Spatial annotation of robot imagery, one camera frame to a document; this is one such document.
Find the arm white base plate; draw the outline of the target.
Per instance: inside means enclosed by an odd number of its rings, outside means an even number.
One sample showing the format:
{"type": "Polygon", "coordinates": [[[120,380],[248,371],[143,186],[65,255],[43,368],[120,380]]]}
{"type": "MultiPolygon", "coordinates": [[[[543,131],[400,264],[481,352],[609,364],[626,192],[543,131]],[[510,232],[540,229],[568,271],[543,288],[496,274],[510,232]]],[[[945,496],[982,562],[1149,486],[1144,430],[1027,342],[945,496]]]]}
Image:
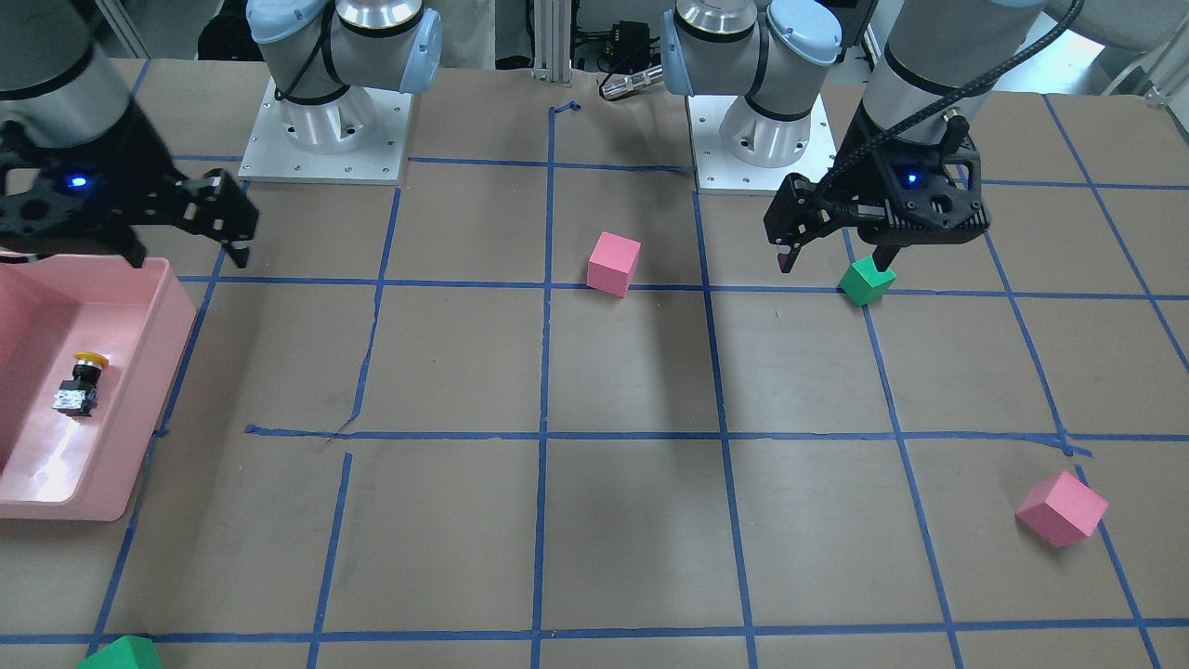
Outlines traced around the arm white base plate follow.
{"type": "Polygon", "coordinates": [[[702,194],[770,196],[788,173],[816,182],[833,165],[835,138],[820,97],[799,120],[770,119],[731,95],[696,95],[686,106],[702,194]]]}
{"type": "Polygon", "coordinates": [[[268,81],[238,177],[252,182],[396,187],[411,139],[413,94],[352,87],[303,106],[268,81]]]}

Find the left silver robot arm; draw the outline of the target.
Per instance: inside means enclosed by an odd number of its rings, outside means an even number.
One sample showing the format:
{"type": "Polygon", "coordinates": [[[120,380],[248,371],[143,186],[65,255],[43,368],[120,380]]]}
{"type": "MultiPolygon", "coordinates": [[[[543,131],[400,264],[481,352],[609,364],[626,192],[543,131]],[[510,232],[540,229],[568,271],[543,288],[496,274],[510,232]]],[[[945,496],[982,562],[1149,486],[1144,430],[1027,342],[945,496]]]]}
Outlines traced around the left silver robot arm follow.
{"type": "MultiPolygon", "coordinates": [[[[970,124],[1004,72],[1056,42],[1078,18],[1070,4],[1037,42],[1026,42],[1042,1],[908,1],[858,101],[832,166],[820,179],[791,171],[765,212],[778,267],[803,247],[854,228],[888,270],[913,245],[965,244],[992,216],[970,124]]],[[[678,1],[663,15],[665,86],[675,95],[731,95],[722,133],[748,164],[773,132],[789,131],[773,166],[793,164],[842,27],[816,1],[678,1]]]]}

